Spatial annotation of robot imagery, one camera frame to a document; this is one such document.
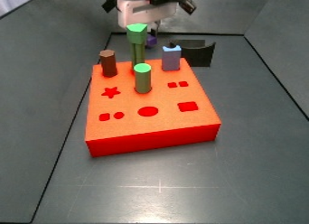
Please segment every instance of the shape sorter board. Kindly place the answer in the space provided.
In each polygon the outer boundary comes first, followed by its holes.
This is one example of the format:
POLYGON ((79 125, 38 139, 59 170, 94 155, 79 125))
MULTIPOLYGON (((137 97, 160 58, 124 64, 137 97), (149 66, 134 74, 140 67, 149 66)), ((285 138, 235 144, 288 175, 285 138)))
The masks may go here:
POLYGON ((152 86, 140 94, 132 62, 118 63, 118 75, 93 68, 86 144, 93 157, 185 145, 217 138, 221 121, 185 59, 180 70, 152 65, 152 86))

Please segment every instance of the brown cylinder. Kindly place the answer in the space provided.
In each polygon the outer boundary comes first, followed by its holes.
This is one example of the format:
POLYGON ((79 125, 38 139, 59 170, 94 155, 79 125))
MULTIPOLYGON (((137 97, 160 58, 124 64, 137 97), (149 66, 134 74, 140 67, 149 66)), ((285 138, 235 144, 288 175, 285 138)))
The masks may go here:
POLYGON ((106 77, 118 75, 115 52, 111 50, 101 51, 102 69, 106 77))

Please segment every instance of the black object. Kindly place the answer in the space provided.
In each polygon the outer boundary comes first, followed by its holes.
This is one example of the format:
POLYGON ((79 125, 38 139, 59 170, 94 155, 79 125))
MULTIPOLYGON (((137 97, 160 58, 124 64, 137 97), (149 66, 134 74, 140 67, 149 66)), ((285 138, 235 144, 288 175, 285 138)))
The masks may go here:
POLYGON ((105 4, 102 5, 103 9, 107 13, 117 7, 118 1, 117 0, 106 0, 105 4))
POLYGON ((217 43, 205 46, 205 40, 172 40, 169 46, 181 47, 181 57, 192 67, 210 67, 217 43))

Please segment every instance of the rectangular hole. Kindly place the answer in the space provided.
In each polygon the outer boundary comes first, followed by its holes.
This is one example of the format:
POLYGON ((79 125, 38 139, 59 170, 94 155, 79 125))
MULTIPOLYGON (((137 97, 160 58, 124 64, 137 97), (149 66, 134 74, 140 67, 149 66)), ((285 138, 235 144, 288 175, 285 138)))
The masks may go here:
POLYGON ((185 102, 185 103, 178 103, 180 106, 180 111, 181 112, 190 112, 198 110, 198 105, 197 103, 193 102, 185 102))

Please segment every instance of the purple block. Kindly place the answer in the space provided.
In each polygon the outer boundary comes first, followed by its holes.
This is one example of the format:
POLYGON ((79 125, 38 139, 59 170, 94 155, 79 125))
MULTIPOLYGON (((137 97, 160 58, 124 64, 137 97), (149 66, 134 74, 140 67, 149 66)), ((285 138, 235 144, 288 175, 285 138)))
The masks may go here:
POLYGON ((148 35, 146 45, 149 47, 153 47, 157 45, 157 37, 154 37, 152 34, 148 35))

